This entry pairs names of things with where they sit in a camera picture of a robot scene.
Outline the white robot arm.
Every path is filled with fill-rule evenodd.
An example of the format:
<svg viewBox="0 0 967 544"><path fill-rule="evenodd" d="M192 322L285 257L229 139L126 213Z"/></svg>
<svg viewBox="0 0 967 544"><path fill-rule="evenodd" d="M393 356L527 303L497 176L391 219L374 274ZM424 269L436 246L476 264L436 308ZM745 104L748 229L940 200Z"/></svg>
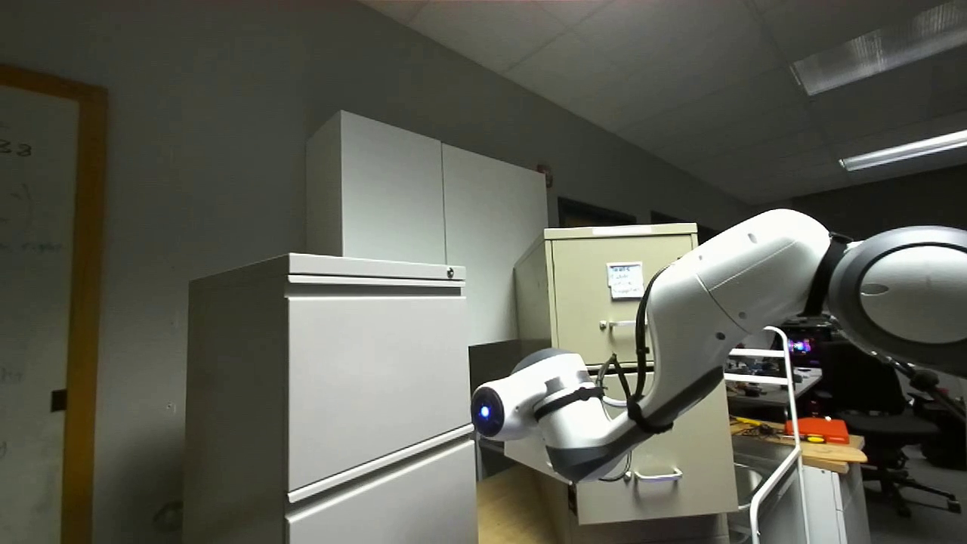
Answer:
<svg viewBox="0 0 967 544"><path fill-rule="evenodd" d="M895 228L843 243L794 209L754 215L661 269L635 313L643 386L624 411L569 351L535 351L472 394L491 440L535 438L565 481L604 475L719 381L728 351L766 326L822 317L887 362L958 375L967 360L967 229Z"/></svg>

